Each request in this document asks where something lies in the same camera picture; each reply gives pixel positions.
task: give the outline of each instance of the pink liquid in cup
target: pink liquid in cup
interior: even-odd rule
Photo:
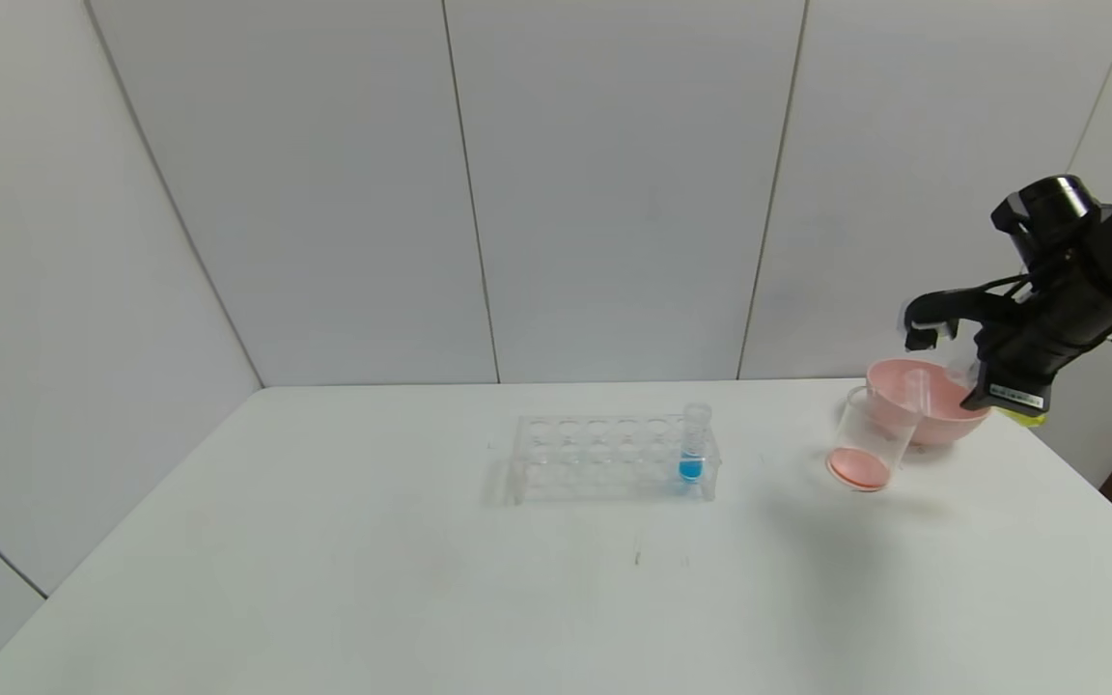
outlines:
[[[826,457],[826,466],[837,478],[861,489],[880,489],[891,480],[891,469],[886,464],[861,449],[834,449]]]

